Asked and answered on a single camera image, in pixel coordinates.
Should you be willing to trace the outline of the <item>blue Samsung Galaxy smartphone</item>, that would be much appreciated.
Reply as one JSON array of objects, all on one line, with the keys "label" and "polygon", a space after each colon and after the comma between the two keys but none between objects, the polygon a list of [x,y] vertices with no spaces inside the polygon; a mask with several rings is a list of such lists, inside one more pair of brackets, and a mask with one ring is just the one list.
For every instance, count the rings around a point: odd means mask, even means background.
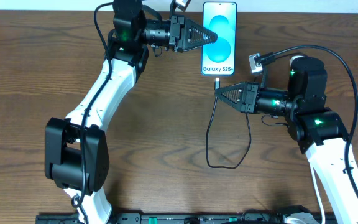
[{"label": "blue Samsung Galaxy smartphone", "polygon": [[236,56],[237,4],[205,2],[203,26],[217,35],[215,42],[202,48],[201,74],[230,76],[234,74]]}]

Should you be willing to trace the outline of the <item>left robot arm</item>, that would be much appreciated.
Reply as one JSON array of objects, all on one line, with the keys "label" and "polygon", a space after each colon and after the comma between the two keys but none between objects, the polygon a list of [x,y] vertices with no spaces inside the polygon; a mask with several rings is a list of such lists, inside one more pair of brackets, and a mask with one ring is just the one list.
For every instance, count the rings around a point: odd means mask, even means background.
[{"label": "left robot arm", "polygon": [[81,103],[65,118],[51,118],[45,127],[45,176],[71,198],[78,223],[107,223],[112,205],[104,191],[109,170],[106,131],[124,96],[144,72],[149,49],[165,47],[187,52],[217,41],[215,32],[176,9],[187,1],[172,1],[170,15],[141,0],[114,0],[113,29],[101,36],[104,48],[99,77]]}]

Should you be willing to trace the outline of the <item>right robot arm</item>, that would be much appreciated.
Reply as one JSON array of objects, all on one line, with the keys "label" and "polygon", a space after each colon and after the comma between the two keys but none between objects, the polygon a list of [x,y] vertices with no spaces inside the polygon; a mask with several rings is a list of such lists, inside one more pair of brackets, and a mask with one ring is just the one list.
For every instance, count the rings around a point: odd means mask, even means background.
[{"label": "right robot arm", "polygon": [[327,77],[319,59],[294,56],[286,90],[255,82],[227,87],[217,83],[215,95],[241,113],[283,116],[289,135],[320,179],[337,222],[358,223],[358,166],[351,135],[325,105]]}]

